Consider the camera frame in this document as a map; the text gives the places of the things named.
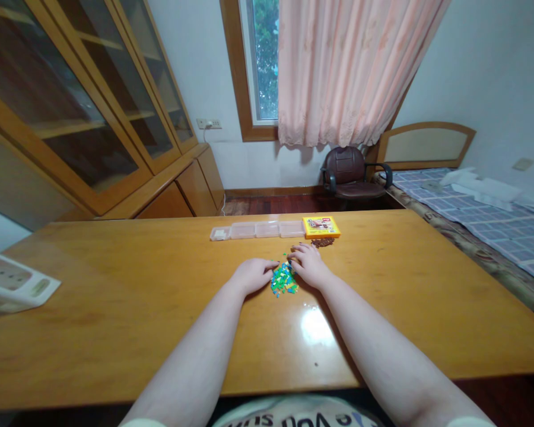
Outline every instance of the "window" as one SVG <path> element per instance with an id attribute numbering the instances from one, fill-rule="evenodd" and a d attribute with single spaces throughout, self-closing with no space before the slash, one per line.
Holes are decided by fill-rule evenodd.
<path id="1" fill-rule="evenodd" d="M 256 125 L 277 121 L 279 0 L 239 0 L 252 117 Z"/>
<path id="2" fill-rule="evenodd" d="M 221 0 L 244 141 L 277 139 L 279 0 Z"/>

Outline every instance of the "wooden drawer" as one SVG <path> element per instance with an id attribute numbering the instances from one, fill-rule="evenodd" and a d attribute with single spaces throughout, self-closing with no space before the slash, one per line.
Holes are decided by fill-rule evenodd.
<path id="1" fill-rule="evenodd" d="M 198 163 L 208 183 L 209 191 L 212 193 L 215 207 L 220 208 L 224 204 L 224 186 L 221 183 L 220 172 L 215 163 L 214 153 L 211 148 L 201 153 Z"/>
<path id="2" fill-rule="evenodd" d="M 217 208 L 197 161 L 188 166 L 176 182 L 196 216 L 215 216 Z"/>
<path id="3" fill-rule="evenodd" d="M 181 218 L 193 216 L 176 182 L 170 183 L 166 190 L 160 193 L 144 210 L 136 217 L 148 218 Z"/>

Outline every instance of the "light switch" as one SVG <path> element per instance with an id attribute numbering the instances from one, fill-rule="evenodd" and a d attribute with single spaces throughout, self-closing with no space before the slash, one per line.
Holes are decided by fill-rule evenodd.
<path id="1" fill-rule="evenodd" d="M 525 171 L 530 166 L 532 166 L 533 164 L 534 164 L 534 160 L 527 159 L 527 158 L 521 158 L 521 159 L 518 160 L 518 162 L 514 163 L 514 166 L 512 166 L 512 169 Z"/>

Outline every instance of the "glass cabinet door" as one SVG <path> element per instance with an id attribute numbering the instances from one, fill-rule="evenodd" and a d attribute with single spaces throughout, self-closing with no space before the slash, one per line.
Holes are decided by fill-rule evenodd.
<path id="1" fill-rule="evenodd" d="M 100 86 L 154 174 L 180 150 L 113 4 L 101 0 L 45 0 L 60 28 Z"/>
<path id="2" fill-rule="evenodd" d="M 144 0 L 112 0 L 185 153 L 198 143 L 172 74 L 168 56 Z"/>
<path id="3" fill-rule="evenodd" d="M 101 215 L 151 173 L 61 33 L 52 34 L 55 23 L 32 3 L 40 21 L 22 0 L 0 0 L 0 129 Z"/>

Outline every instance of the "baseboard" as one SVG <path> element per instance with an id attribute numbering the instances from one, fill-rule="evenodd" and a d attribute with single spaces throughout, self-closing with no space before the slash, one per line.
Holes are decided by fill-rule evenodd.
<path id="1" fill-rule="evenodd" d="M 225 191 L 227 198 L 233 197 L 269 197 L 324 194 L 323 186 L 310 187 L 270 187 L 260 189 L 231 189 Z"/>

